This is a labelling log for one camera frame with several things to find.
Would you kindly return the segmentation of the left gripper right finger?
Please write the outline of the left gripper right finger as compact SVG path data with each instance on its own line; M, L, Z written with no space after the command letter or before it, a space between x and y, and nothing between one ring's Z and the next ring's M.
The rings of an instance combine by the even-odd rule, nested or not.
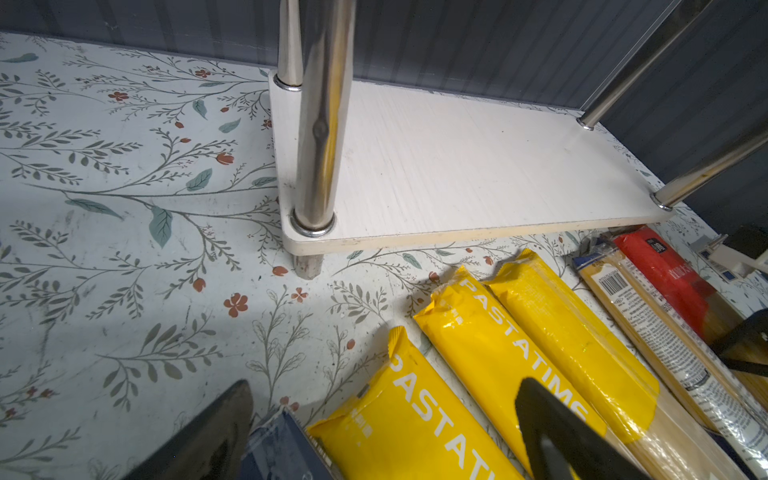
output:
M515 410L534 479L648 477L535 379L522 381Z

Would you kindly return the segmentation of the red spaghetti bag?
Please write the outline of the red spaghetti bag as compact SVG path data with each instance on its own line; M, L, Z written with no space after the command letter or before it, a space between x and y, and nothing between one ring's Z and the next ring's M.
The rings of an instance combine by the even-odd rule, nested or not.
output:
M613 242L699 335L697 328L701 325L704 308L695 286L703 278L649 227L619 235ZM761 377L735 370L733 373L762 406L767 405L767 375Z

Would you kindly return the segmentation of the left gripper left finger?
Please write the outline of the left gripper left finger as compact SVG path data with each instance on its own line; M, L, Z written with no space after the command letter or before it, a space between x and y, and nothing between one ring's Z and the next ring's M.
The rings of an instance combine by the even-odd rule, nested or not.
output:
M236 479L250 431L252 409L253 396L248 382L236 381L126 477Z

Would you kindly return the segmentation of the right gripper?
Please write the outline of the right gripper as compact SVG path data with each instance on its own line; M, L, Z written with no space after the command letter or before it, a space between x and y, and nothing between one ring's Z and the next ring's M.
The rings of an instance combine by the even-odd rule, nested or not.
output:
M767 272L767 231L753 224L744 224L732 234L701 237L692 249L728 284ZM705 279L695 291L703 302L697 331L705 343L730 369L765 377L767 308L744 316Z

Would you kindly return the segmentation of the clear blue spaghetti bag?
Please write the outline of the clear blue spaghetti bag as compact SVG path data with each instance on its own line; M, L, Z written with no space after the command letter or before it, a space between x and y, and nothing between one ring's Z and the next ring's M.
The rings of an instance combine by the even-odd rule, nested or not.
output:
M694 418L767 477L767 411L615 245L573 259L624 334Z

